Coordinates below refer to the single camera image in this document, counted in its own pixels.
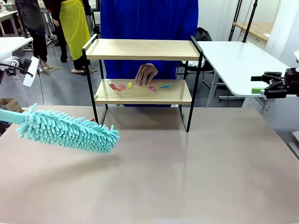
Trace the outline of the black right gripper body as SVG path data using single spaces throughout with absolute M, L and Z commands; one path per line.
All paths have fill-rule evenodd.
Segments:
M 289 68 L 285 71 L 285 85 L 287 94 L 289 95 L 299 95 L 299 73 L 295 68 Z

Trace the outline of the blue-coat person's right hand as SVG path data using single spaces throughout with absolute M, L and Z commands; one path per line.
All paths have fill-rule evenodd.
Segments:
M 151 64 L 143 64 L 140 66 L 138 73 L 135 77 L 136 85 L 147 85 L 150 84 L 154 76 L 158 74 L 157 68 Z

